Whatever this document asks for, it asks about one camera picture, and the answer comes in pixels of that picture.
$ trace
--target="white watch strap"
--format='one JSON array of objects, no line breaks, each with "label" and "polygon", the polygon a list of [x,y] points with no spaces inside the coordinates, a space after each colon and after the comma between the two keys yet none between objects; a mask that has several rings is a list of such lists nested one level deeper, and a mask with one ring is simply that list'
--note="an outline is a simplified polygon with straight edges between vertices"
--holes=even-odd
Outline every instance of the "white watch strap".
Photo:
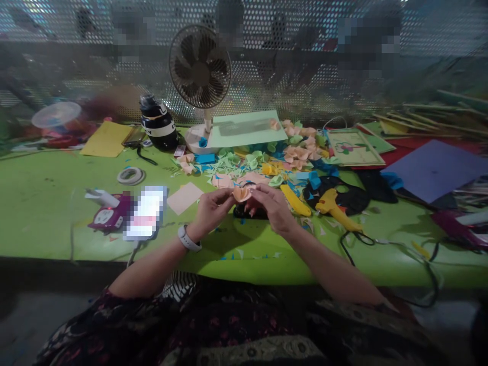
[{"label": "white watch strap", "polygon": [[195,244],[187,234],[187,226],[183,225],[180,226],[178,229],[178,237],[181,240],[181,243],[185,246],[186,249],[192,252],[199,252],[202,250],[202,245],[200,242]]}]

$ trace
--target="green tablecloth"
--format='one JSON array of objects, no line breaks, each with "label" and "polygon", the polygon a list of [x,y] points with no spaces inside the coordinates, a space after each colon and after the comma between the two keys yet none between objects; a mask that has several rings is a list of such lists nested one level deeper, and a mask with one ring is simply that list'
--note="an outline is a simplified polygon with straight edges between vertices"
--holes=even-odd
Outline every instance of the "green tablecloth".
[{"label": "green tablecloth", "polygon": [[[56,151],[0,161],[2,218],[0,255],[18,258],[69,260],[71,254],[70,225],[73,225],[73,258],[76,261],[126,261],[132,244],[124,242],[121,233],[103,236],[86,225],[98,207],[83,198],[84,188],[104,189],[110,193],[132,191],[138,194],[141,185],[168,186],[170,194],[181,185],[193,182],[204,192],[214,189],[207,177],[171,178],[175,170],[171,154],[155,148],[145,152],[159,163],[153,166],[139,159],[134,150],[118,158],[81,156],[78,152]],[[143,183],[135,187],[120,185],[117,174],[126,166],[146,172]],[[346,182],[361,186],[351,171],[341,172]],[[414,240],[432,251],[434,243],[445,234],[430,219],[425,208],[401,201],[386,204],[372,201],[380,214],[366,216],[364,228],[373,238],[401,241]],[[174,235],[183,222],[190,221],[197,205],[181,216],[167,208],[162,228],[155,240],[148,242],[136,258],[146,255]],[[339,228],[331,227],[324,217],[312,217],[315,234],[328,248],[344,256],[339,245]],[[320,226],[326,235],[320,236]],[[246,220],[244,224],[230,213],[220,231],[204,242],[204,250],[190,253],[180,269],[201,275],[256,284],[308,284],[314,279],[308,268],[274,232],[267,221]],[[368,247],[356,239],[349,243],[350,254],[358,268],[376,285],[430,285],[421,264],[393,245]],[[449,287],[475,287],[488,284],[488,257],[476,255],[455,246],[442,245],[437,268]]]}]

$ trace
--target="water bottle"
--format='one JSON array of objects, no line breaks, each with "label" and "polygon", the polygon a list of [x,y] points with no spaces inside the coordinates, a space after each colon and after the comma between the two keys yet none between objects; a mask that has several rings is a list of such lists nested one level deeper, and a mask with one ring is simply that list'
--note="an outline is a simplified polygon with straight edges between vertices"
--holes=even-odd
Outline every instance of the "water bottle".
[{"label": "water bottle", "polygon": [[152,144],[160,151],[174,151],[178,146],[178,132],[164,104],[159,104],[153,94],[144,94],[140,105],[141,123]]}]

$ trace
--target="fan grille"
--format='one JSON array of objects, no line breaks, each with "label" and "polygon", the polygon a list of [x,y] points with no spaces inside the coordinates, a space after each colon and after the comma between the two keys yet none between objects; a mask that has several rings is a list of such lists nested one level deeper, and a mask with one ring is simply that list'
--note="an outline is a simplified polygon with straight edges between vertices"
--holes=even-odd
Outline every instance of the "fan grille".
[{"label": "fan grille", "polygon": [[213,108],[227,94],[231,67],[228,52],[205,26],[181,29],[171,43],[169,71],[182,98],[196,108]]}]

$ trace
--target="tape roll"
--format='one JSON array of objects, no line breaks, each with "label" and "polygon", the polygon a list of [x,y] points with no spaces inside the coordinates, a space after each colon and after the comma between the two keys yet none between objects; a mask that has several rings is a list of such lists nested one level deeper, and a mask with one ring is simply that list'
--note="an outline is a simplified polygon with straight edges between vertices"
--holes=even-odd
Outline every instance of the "tape roll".
[{"label": "tape roll", "polygon": [[117,180],[124,186],[135,186],[141,183],[144,177],[145,173],[142,169],[130,167],[121,171],[117,176]]}]

